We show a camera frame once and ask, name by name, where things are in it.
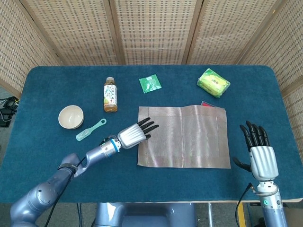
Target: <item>floor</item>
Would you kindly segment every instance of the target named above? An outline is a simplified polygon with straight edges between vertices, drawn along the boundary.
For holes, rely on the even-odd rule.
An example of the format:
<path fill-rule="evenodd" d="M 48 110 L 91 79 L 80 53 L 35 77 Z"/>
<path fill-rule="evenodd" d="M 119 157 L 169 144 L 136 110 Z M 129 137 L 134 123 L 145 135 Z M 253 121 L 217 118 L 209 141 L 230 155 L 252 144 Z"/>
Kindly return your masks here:
<path fill-rule="evenodd" d="M 0 87 L 0 99 L 11 96 Z M 10 133 L 14 125 L 14 118 L 9 128 L 0 128 L 0 167 L 2 164 L 5 150 L 9 141 Z M 288 204 L 290 207 L 301 208 L 303 211 L 303 202 Z M 11 204 L 0 203 L 0 226 L 10 226 L 9 209 Z M 235 227 L 235 203 L 213 203 L 214 227 Z M 45 212 L 37 221 L 38 226 L 44 226 L 49 210 Z M 83 226 L 90 227 L 95 218 L 96 204 L 84 203 L 82 205 Z M 207 203 L 198 203 L 196 205 L 198 227 L 208 227 L 208 206 Z M 244 216 L 247 227 L 253 227 L 258 224 L 258 219 L 262 217 L 260 207 L 251 207 L 244 204 Z M 77 206 L 74 203 L 58 203 L 49 227 L 76 227 L 79 226 Z"/>

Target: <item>gray mesh cloth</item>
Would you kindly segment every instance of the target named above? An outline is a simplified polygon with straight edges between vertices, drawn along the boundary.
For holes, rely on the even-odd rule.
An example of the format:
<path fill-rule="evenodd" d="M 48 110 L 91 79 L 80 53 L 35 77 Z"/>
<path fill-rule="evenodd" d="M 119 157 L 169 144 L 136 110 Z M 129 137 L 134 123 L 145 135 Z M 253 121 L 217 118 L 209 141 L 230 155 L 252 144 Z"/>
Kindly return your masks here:
<path fill-rule="evenodd" d="M 231 168 L 225 110 L 218 107 L 139 107 L 139 121 L 159 127 L 139 144 L 138 165 Z"/>

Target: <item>bottle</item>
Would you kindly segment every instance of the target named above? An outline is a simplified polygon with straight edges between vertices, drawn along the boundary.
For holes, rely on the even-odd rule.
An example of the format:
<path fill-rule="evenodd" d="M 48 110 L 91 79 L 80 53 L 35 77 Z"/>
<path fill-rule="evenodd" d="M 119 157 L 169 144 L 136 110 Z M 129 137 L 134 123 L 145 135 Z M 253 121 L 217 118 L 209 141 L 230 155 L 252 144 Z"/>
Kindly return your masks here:
<path fill-rule="evenodd" d="M 117 86 L 112 77 L 107 77 L 104 84 L 104 102 L 103 107 L 105 112 L 116 112 L 117 106 Z"/>

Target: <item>yellow stripe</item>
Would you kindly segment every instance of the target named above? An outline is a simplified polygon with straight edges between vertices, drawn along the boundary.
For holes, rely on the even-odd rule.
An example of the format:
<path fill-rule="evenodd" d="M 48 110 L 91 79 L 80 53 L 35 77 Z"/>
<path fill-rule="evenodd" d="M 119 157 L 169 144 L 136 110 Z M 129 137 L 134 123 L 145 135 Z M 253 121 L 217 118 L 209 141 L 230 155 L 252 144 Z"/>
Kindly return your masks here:
<path fill-rule="evenodd" d="M 246 227 L 245 217 L 244 217 L 243 203 L 240 203 L 240 205 L 238 207 L 238 219 L 239 219 L 239 225 L 240 225 L 240 227 Z"/>

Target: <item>blue tablecloth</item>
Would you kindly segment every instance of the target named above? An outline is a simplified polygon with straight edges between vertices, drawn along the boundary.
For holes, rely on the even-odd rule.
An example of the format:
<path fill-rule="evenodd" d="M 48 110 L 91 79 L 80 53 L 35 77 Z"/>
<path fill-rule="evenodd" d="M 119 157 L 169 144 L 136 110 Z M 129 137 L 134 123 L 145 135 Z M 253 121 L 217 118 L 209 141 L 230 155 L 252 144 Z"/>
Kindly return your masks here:
<path fill-rule="evenodd" d="M 231 82 L 220 99 L 196 85 L 211 68 Z M 162 89 L 144 94 L 139 78 L 157 74 Z M 118 112 L 103 110 L 103 84 L 114 77 Z M 266 66 L 92 66 L 37 67 L 23 89 L 16 122 L 0 170 L 0 202 L 15 202 L 47 180 L 70 153 L 82 158 L 109 135 L 137 122 L 139 106 L 187 106 L 202 101 L 226 109 L 230 157 L 249 163 L 240 124 L 264 126 L 276 152 L 283 199 L 303 197 L 303 167 L 274 72 Z M 59 112 L 67 105 L 84 111 L 84 123 L 62 128 Z M 101 118 L 107 124 L 81 142 L 76 135 Z M 137 166 L 134 147 L 104 160 L 74 179 L 63 202 L 225 201 L 238 200 L 248 182 L 258 182 L 233 162 L 231 169 L 148 168 Z M 245 200 L 257 200 L 247 193 Z"/>

